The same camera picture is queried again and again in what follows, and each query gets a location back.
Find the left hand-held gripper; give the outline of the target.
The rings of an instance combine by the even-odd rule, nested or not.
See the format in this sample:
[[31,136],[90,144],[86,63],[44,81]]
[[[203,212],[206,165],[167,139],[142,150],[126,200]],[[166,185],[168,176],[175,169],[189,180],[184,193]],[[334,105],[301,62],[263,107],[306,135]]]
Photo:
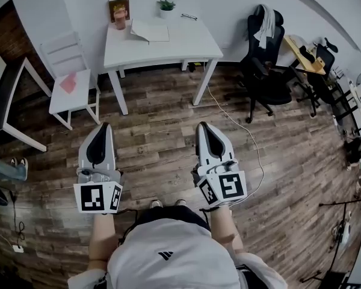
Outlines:
[[[114,137],[109,124],[92,130],[79,147],[78,182],[73,185],[78,211],[85,214],[115,214],[122,195],[123,172],[115,169]],[[93,169],[102,166],[106,169]]]

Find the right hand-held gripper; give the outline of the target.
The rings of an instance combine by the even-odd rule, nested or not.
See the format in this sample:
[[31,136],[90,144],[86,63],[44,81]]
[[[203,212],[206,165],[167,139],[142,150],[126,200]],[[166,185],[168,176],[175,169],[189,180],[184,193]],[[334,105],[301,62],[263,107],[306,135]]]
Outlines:
[[247,197],[245,173],[239,169],[238,161],[233,160],[231,141],[222,131],[200,122],[196,129],[196,154],[199,158],[196,186],[207,206],[236,204]]

